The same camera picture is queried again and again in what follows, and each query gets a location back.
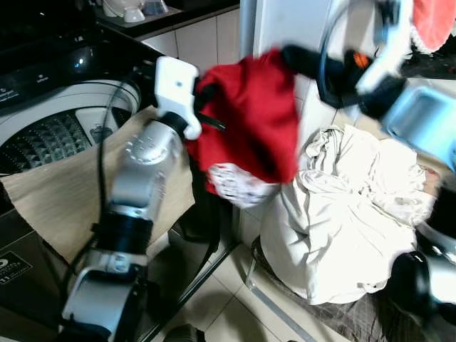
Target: washing machine drum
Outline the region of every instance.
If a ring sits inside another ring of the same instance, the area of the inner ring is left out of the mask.
[[[0,117],[0,173],[33,169],[83,152],[100,142],[103,119],[112,101],[104,136],[138,111],[133,84],[93,80],[57,90],[26,108]]]

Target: countertop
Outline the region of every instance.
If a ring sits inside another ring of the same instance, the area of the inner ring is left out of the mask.
[[[125,23],[123,18],[111,18],[105,16],[101,8],[97,8],[96,14],[99,22],[111,27],[130,37],[137,38],[145,36],[151,32],[160,31],[168,27],[191,21],[193,19],[206,16],[208,14],[219,14],[223,11],[229,11],[239,7],[239,0],[221,0],[194,9],[180,10],[173,7],[168,7],[169,11],[166,14],[157,16],[146,16],[144,21],[138,23]]]

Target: washing machine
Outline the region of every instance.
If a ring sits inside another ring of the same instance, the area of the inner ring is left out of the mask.
[[[0,174],[70,157],[155,104],[157,51],[97,24],[85,0],[2,2]]]

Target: beige mat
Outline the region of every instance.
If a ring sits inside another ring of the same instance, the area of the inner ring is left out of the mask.
[[[155,115],[147,108],[134,115],[105,142],[107,191],[120,166],[125,143]],[[1,180],[22,217],[65,259],[72,260],[98,222],[96,148]],[[150,243],[167,232],[194,203],[192,174],[184,152],[167,178],[166,195]]]

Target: white laundry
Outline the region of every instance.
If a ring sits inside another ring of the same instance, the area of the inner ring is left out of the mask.
[[[266,211],[266,259],[310,304],[382,289],[397,255],[413,250],[410,223],[430,211],[432,197],[420,191],[416,154],[390,141],[351,126],[322,130],[306,148],[310,170],[283,185]]]

